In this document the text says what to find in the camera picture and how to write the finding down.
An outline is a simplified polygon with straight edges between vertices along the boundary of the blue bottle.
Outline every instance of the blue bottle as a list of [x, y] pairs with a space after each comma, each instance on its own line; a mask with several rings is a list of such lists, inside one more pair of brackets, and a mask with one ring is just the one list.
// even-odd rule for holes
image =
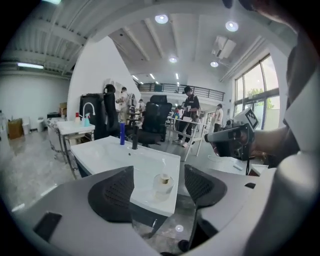
[[120, 145], [125, 144], [125, 123], [120, 123]]

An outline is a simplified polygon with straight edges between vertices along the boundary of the black chair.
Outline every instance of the black chair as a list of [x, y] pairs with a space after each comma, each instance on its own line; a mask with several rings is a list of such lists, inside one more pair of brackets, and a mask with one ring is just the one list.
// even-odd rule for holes
[[103, 95], [105, 113], [106, 113], [106, 137], [118, 137], [120, 134], [120, 125], [118, 113], [116, 110], [116, 98], [113, 92], [107, 92]]
[[[166, 95], [153, 95], [145, 107], [145, 116], [142, 129], [138, 131], [138, 143], [145, 147], [166, 139], [166, 120], [172, 104], [167, 102]], [[133, 134], [133, 130], [127, 130], [127, 136]]]

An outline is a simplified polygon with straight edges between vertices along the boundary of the white sink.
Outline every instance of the white sink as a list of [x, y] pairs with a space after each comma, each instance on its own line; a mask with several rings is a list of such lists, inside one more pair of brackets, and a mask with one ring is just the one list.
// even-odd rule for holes
[[77, 124], [74, 121], [57, 122], [56, 126], [62, 135], [87, 133], [95, 129], [95, 126], [92, 124], [85, 127], [81, 123]]
[[[138, 145], [132, 149], [132, 143], [120, 145], [118, 138], [107, 138], [71, 146], [76, 159], [91, 174], [133, 166], [134, 190], [130, 201], [144, 209], [164, 216], [175, 212], [180, 156]], [[166, 173], [173, 179], [172, 191], [165, 201], [154, 197], [153, 182], [155, 176]]]

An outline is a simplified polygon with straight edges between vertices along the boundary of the concrete floor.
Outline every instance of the concrete floor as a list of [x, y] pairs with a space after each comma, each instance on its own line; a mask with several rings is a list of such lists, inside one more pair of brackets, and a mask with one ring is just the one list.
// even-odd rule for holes
[[[197, 157], [198, 144], [199, 142], [192, 146], [187, 161], [180, 164], [179, 195], [174, 215], [165, 221], [152, 238], [144, 238], [159, 253], [181, 253], [177, 247], [178, 241], [188, 240], [191, 236], [195, 205], [184, 185], [184, 166], [189, 164], [204, 172], [210, 172], [214, 165], [208, 158], [208, 155], [214, 154], [211, 145], [203, 141]], [[184, 159], [187, 151], [181, 145], [168, 140], [151, 147], [179, 155], [181, 159]], [[16, 207], [29, 207], [56, 186], [74, 180], [69, 165], [64, 163], [62, 157], [55, 159], [47, 131], [32, 132], [14, 140], [7, 140], [2, 136], [0, 152], [1, 195], [10, 211]], [[183, 226], [182, 232], [176, 231], [177, 225]], [[134, 229], [144, 237], [151, 228], [135, 223]]]

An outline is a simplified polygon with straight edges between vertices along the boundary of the office chair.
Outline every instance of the office chair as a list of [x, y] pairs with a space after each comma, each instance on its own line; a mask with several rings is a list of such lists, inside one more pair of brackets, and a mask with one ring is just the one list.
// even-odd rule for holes
[[[167, 102], [166, 95], [153, 95], [145, 106], [145, 116], [142, 129], [138, 131], [138, 143], [144, 147], [150, 144], [164, 142], [166, 139], [166, 120], [172, 104]], [[127, 130], [126, 135], [131, 136], [133, 129]]]

